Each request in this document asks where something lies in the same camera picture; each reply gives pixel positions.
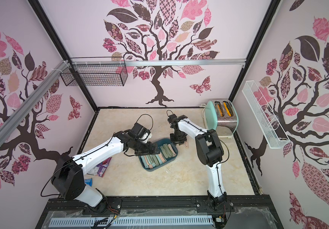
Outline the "teal plastic storage box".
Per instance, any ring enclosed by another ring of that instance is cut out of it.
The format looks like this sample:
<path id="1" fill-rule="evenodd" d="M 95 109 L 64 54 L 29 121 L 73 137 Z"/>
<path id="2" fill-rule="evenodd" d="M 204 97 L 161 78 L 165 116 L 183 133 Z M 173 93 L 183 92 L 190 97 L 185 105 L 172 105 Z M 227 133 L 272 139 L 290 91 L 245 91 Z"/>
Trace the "teal plastic storage box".
<path id="1" fill-rule="evenodd" d="M 155 143 L 158 146 L 159 154 L 139 157 L 142 168 L 148 172 L 164 167 L 174 161 L 178 156 L 178 149 L 169 138 L 162 138 Z"/>

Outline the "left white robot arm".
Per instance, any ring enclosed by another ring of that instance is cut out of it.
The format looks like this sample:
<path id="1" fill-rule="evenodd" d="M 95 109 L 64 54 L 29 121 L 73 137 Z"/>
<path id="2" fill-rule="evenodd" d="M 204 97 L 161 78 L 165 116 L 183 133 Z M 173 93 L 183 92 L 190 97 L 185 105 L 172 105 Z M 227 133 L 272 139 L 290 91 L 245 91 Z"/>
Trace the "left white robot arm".
<path id="1" fill-rule="evenodd" d="M 51 177 L 51 184 L 64 198 L 64 200 L 78 200 L 91 207 L 103 202 L 103 194 L 84 182 L 84 176 L 106 159 L 134 150 L 134 156 L 159 154 L 156 143 L 148 141 L 151 134 L 144 139 L 130 136 L 119 131 L 101 145 L 73 157 L 63 156 L 59 159 L 57 167 Z"/>

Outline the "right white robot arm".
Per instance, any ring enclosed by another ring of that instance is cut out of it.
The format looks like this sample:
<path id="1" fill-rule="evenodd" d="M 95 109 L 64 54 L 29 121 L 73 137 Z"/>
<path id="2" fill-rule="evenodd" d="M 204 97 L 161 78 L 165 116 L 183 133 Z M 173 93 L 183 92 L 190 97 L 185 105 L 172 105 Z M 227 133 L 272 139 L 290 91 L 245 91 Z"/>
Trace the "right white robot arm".
<path id="1" fill-rule="evenodd" d="M 172 143 L 182 145 L 187 141 L 187 137 L 195 140 L 198 159 L 207 168 L 209 181 L 207 193 L 212 207 L 216 208 L 226 202 L 227 196 L 221 176 L 224 150 L 217 132 L 199 127 L 185 115 L 171 114 L 168 116 L 168 123 L 174 130 L 170 134 Z"/>

